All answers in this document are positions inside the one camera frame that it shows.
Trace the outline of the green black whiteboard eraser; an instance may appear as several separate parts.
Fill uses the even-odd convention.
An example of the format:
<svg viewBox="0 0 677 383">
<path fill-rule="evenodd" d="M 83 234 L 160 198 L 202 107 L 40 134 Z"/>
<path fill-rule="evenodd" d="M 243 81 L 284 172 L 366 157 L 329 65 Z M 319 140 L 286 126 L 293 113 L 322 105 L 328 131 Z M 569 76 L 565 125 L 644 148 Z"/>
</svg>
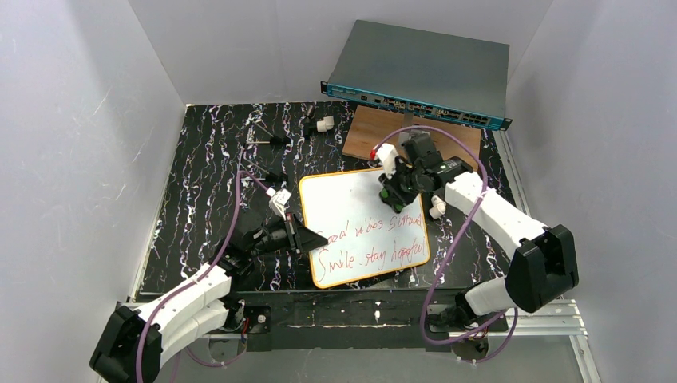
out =
<svg viewBox="0 0 677 383">
<path fill-rule="evenodd" d="M 406 206 L 406 204 L 402 201 L 401 198 L 399 198 L 394 193 L 388 191 L 386 188 L 383 188 L 379 192 L 379 198 L 385 205 L 387 205 L 396 214 L 401 213 L 402 210 L 404 209 L 404 207 Z"/>
</svg>

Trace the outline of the orange framed whiteboard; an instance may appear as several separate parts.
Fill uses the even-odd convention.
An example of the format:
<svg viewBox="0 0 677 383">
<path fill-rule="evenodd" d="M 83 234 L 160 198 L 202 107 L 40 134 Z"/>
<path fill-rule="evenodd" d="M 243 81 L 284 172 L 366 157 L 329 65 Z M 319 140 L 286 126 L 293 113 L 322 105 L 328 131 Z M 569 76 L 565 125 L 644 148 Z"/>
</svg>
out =
<svg viewBox="0 0 677 383">
<path fill-rule="evenodd" d="M 427 263 L 426 214 L 416 197 L 402 212 L 379 193 L 381 168 L 305 176 L 299 181 L 304 225 L 328 241 L 310 252 L 319 289 Z"/>
</svg>

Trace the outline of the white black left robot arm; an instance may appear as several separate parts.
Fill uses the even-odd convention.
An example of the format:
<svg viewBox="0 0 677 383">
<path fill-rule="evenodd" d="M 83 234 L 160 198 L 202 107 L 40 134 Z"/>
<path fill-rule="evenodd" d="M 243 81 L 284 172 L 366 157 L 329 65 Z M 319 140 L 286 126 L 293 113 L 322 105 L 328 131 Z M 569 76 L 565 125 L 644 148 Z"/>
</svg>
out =
<svg viewBox="0 0 677 383">
<path fill-rule="evenodd" d="M 236 285 L 260 255 L 288 251 L 304 255 L 328 238 L 286 213 L 254 230 L 232 227 L 215 255 L 167 294 L 138 307 L 118 306 L 89 359 L 107 382 L 153 382 L 174 355 L 200 336 L 243 322 Z"/>
</svg>

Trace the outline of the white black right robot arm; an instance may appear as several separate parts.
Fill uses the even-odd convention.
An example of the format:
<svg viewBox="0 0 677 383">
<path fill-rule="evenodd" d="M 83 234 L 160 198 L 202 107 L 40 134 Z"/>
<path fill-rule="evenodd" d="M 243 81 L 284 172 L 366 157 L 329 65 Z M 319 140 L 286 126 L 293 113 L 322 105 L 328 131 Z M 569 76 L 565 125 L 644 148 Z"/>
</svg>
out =
<svg viewBox="0 0 677 383">
<path fill-rule="evenodd" d="M 400 213 L 421 194 L 443 190 L 442 204 L 466 216 L 461 228 L 475 223 L 510 257 L 506 276 L 457 294 L 454 304 L 440 314 L 424 312 L 424 323 L 469 326 L 513 307 L 534 313 L 578 286 L 575 240 L 569 229 L 550 227 L 526 215 L 489 187 L 483 168 L 474 170 L 457 156 L 444 158 L 425 133 L 400 146 L 403 155 L 386 142 L 376 144 L 370 153 L 383 167 L 381 201 Z"/>
</svg>

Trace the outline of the white pipe elbow fitting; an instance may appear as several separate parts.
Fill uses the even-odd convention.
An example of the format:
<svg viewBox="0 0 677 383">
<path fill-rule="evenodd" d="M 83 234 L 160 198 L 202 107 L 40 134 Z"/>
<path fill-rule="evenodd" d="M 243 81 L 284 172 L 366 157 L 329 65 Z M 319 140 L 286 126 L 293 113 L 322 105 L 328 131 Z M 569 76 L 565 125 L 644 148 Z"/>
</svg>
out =
<svg viewBox="0 0 677 383">
<path fill-rule="evenodd" d="M 428 210 L 431 219 L 440 219 L 446 211 L 446 202 L 438 195 L 433 195 L 431 200 L 431 207 Z"/>
</svg>

